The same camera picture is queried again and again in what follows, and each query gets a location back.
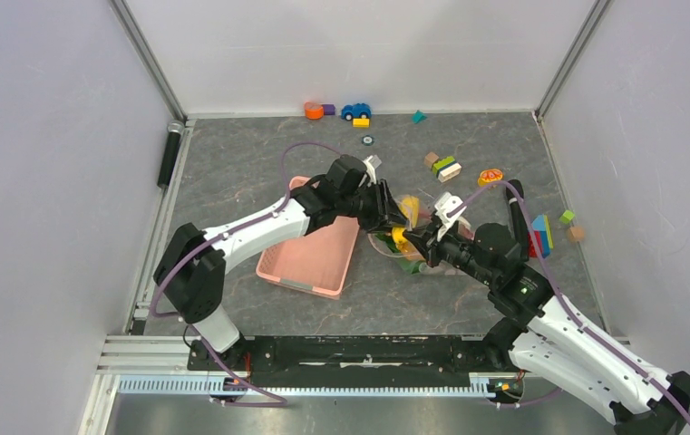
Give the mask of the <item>clear dotted zip top bag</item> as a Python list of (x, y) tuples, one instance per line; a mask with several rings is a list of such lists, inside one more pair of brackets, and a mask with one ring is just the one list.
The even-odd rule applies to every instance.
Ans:
[(432, 209), (413, 195), (399, 195), (396, 203), (407, 223), (391, 227), (385, 232), (369, 233), (367, 237), (374, 250), (394, 260), (409, 275), (462, 275), (461, 271), (445, 260), (440, 260), (436, 266), (428, 263), (423, 250), (415, 244), (415, 241), (420, 240), (420, 236), (416, 235), (417, 230), (425, 229), (432, 222)]

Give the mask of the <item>yellow toy squash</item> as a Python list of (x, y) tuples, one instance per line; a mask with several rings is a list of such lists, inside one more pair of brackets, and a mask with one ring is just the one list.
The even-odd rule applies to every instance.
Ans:
[(416, 196), (404, 195), (399, 197), (398, 207), (406, 217), (407, 223), (403, 227), (394, 227), (391, 230), (391, 238), (399, 252), (410, 254), (414, 251), (414, 248), (403, 233), (417, 224), (419, 213), (422, 209), (421, 202)]

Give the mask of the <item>green toy bok choy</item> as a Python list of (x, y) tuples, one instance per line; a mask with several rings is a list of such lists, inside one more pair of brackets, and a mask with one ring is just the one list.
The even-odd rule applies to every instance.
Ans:
[(419, 252), (405, 240), (396, 240), (392, 233), (369, 234), (368, 240), (378, 254), (394, 260), (410, 275), (431, 275), (433, 270)]

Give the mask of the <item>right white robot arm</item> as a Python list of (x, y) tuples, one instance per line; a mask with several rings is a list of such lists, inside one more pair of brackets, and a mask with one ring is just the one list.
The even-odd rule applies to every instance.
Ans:
[(485, 337), (496, 370), (511, 366), (552, 382), (613, 425), (617, 434), (678, 434), (690, 424), (690, 375), (646, 362), (583, 315), (548, 279), (522, 262), (507, 227), (472, 237), (438, 218), (405, 238), (431, 266), (445, 262), (489, 288), (503, 314)]

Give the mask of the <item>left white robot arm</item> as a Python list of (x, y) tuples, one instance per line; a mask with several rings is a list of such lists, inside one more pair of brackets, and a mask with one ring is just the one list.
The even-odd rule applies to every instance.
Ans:
[(271, 206), (219, 227), (179, 227), (153, 274), (157, 286), (150, 313), (166, 296), (172, 316), (192, 326), (223, 369), (245, 357), (240, 331), (222, 307), (225, 276), (261, 251), (310, 235), (339, 217), (353, 218), (366, 233), (387, 232), (407, 224), (385, 180), (375, 176), (375, 156), (360, 160), (342, 155), (327, 173), (287, 190)]

